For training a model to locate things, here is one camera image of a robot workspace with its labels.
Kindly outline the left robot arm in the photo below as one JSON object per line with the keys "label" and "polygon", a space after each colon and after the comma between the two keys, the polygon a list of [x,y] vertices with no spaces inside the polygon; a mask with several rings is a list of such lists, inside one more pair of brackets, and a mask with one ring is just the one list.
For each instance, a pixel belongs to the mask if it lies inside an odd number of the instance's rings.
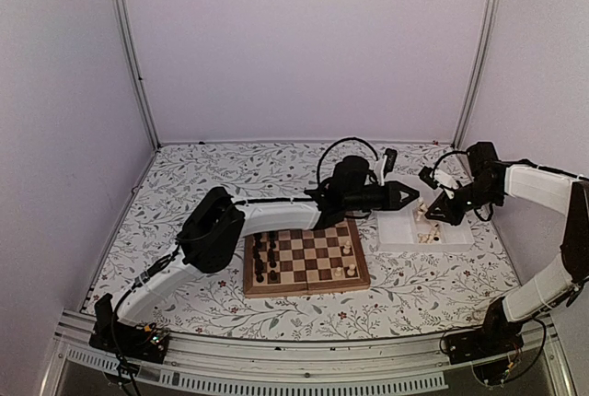
{"label": "left robot arm", "polygon": [[417,200],[418,190],[386,176],[394,168],[391,148],[370,164],[347,156],[331,176],[316,176],[317,186],[301,197],[270,197],[235,201],[217,186],[205,194],[182,225],[172,248],[140,272],[114,301],[110,293],[95,304],[90,346],[127,358],[160,364],[167,353],[167,330],[154,323],[141,326],[138,315],[167,298],[198,273],[214,274],[232,261],[244,237],[280,230],[322,230],[357,212],[396,212]]}

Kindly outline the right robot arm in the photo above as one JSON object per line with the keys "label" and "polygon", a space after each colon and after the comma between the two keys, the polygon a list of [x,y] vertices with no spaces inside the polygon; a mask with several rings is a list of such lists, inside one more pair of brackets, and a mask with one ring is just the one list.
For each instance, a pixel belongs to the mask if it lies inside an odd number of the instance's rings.
{"label": "right robot arm", "polygon": [[467,213],[491,221],[507,243],[521,285],[494,299],[478,328],[448,332],[440,349],[451,364],[474,362],[488,387],[521,378],[522,330],[588,287],[588,178],[528,159],[502,160],[491,142],[462,151],[470,181],[462,184],[436,161],[420,179],[440,195],[430,220],[457,226]]}

